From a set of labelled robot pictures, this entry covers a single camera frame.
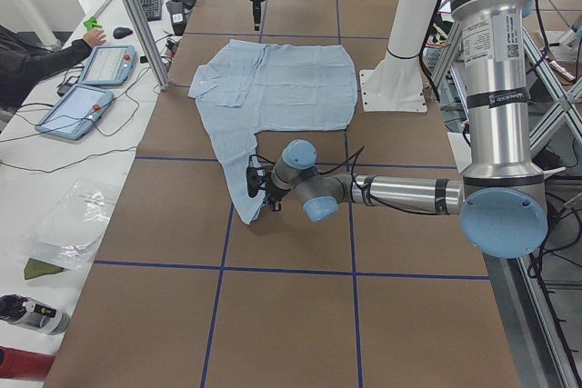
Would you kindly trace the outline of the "person's black sleeved forearm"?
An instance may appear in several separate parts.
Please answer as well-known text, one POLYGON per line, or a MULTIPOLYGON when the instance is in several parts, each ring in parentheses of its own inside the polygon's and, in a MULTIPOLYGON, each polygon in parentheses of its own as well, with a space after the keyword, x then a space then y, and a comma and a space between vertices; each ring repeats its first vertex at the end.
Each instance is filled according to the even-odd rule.
POLYGON ((74 67, 91 52, 92 47, 84 39, 51 52, 1 26, 1 107, 20 107, 38 82, 74 67))

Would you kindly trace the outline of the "person's hand on desk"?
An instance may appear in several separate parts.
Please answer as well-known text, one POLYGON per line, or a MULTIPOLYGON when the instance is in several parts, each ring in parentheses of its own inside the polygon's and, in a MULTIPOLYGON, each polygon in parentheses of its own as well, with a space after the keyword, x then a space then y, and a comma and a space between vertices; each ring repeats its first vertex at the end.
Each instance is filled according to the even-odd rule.
POLYGON ((90 47, 104 45, 106 43, 106 33, 103 29, 95 28, 87 31, 82 39, 90 47))

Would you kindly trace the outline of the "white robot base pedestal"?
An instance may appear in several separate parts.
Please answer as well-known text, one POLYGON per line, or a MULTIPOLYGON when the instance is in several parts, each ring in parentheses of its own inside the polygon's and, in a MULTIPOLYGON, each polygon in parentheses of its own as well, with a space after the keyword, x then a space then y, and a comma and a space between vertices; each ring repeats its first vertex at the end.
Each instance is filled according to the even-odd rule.
POLYGON ((427 111, 420 60, 439 2, 398 0, 385 58, 375 69, 360 72, 364 111, 427 111))

